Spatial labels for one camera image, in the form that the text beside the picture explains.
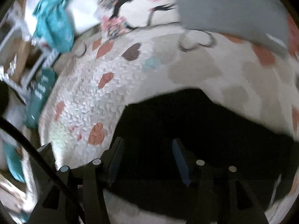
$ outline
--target round bolt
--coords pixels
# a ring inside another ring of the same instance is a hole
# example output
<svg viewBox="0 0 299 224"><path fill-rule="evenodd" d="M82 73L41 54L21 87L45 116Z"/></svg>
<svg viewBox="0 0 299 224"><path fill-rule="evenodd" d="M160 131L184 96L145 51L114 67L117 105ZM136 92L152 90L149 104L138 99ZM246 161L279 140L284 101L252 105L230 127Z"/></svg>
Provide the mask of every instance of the round bolt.
<svg viewBox="0 0 299 224"><path fill-rule="evenodd" d="M60 171L61 172L66 172L68 170L68 166L62 166Z"/></svg>
<svg viewBox="0 0 299 224"><path fill-rule="evenodd" d="M228 169L233 173L237 171L237 168L235 166L230 166Z"/></svg>
<svg viewBox="0 0 299 224"><path fill-rule="evenodd" d="M100 159L95 159L95 160L92 161L93 165L99 165L100 163L101 163Z"/></svg>
<svg viewBox="0 0 299 224"><path fill-rule="evenodd" d="M203 165L204 165L204 160L197 160L197 161L196 161L196 164L197 164L198 166L203 166Z"/></svg>

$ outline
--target pillow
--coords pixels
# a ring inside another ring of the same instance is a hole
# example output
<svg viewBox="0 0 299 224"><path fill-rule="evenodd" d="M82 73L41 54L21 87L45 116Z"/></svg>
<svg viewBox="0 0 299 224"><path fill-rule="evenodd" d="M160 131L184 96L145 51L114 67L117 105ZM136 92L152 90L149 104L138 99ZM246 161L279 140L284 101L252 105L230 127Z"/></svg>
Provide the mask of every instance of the pillow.
<svg viewBox="0 0 299 224"><path fill-rule="evenodd" d="M177 0L181 24L230 34L288 55L288 12L280 0Z"/></svg>
<svg viewBox="0 0 299 224"><path fill-rule="evenodd" d="M136 27L179 21L175 0L98 0L95 16L103 37L112 38Z"/></svg>

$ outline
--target teal fabric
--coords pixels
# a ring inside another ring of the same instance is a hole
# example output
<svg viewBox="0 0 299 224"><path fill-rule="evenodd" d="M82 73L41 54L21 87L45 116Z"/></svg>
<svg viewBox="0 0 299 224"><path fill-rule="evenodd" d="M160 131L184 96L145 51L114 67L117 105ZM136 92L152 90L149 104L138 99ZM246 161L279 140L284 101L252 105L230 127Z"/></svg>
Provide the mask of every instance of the teal fabric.
<svg viewBox="0 0 299 224"><path fill-rule="evenodd" d="M41 111L51 94L58 75L52 68L43 69L37 80L36 89L31 94L30 105L26 108L25 125L30 129L37 129Z"/></svg>
<svg viewBox="0 0 299 224"><path fill-rule="evenodd" d="M15 180L22 183L25 182L23 169L21 165L21 156L17 153L15 147L11 144L3 142L3 150L5 153L8 169Z"/></svg>
<svg viewBox="0 0 299 224"><path fill-rule="evenodd" d="M37 18L33 36L44 38L61 53L74 45L74 29L65 11L67 4L68 0L41 0L32 14Z"/></svg>
<svg viewBox="0 0 299 224"><path fill-rule="evenodd" d="M159 58L150 57L145 60L144 64L142 64L142 69L143 71L156 70L156 68L160 65L161 65L161 61L159 60Z"/></svg>

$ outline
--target brown heart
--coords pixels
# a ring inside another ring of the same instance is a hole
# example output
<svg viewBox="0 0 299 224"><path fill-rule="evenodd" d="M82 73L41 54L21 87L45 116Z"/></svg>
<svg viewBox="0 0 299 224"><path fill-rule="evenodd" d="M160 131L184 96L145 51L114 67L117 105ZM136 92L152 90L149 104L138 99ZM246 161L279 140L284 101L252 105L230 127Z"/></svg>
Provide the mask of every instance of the brown heart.
<svg viewBox="0 0 299 224"><path fill-rule="evenodd" d="M88 144L99 145L103 142L105 136L106 133L103 130L103 124L98 122L93 126L92 130L90 131L88 137Z"/></svg>
<svg viewBox="0 0 299 224"><path fill-rule="evenodd" d="M96 59L101 56L107 54L110 50L112 50L114 43L112 41L106 41L98 50Z"/></svg>
<svg viewBox="0 0 299 224"><path fill-rule="evenodd" d="M275 57L269 50L255 44L252 49L263 67L272 66L275 63Z"/></svg>
<svg viewBox="0 0 299 224"><path fill-rule="evenodd" d="M245 41L243 39L237 38L237 37L233 37L227 34L222 34L224 37L226 37L229 41L235 43L235 44L244 44Z"/></svg>
<svg viewBox="0 0 299 224"><path fill-rule="evenodd" d="M136 60L140 55L139 48L141 43L136 43L127 49L121 56L128 61Z"/></svg>
<svg viewBox="0 0 299 224"><path fill-rule="evenodd" d="M92 43L92 50L94 51L97 47L101 45L102 38L99 38L95 42Z"/></svg>
<svg viewBox="0 0 299 224"><path fill-rule="evenodd" d="M288 14L289 25L289 53L296 57L299 51L299 29L290 14Z"/></svg>
<svg viewBox="0 0 299 224"><path fill-rule="evenodd" d="M105 86L106 83L110 82L114 76L114 73L111 71L102 75L101 80L99 82L98 88L101 89Z"/></svg>
<svg viewBox="0 0 299 224"><path fill-rule="evenodd" d="M299 123L299 111L292 105L293 130L296 133Z"/></svg>

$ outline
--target teal cloth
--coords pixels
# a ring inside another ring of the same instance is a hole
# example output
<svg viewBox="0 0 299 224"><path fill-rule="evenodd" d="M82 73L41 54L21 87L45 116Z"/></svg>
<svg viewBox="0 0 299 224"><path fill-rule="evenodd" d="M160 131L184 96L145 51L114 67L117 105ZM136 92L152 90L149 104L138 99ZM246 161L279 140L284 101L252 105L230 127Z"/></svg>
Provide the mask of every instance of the teal cloth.
<svg viewBox="0 0 299 224"><path fill-rule="evenodd" d="M52 68L42 69L41 77L37 80L36 89L31 94L30 105L26 108L25 125L37 129L41 111L51 94L58 75Z"/></svg>
<svg viewBox="0 0 299 224"><path fill-rule="evenodd" d="M44 38L61 53L70 51L74 45L73 26L65 11L67 4L68 0L40 0L32 14L37 18L33 36Z"/></svg>
<svg viewBox="0 0 299 224"><path fill-rule="evenodd" d="M11 144L3 142L3 150L5 153L8 169L15 180L22 183L25 182L23 169L21 165L21 156L17 153L15 147Z"/></svg>

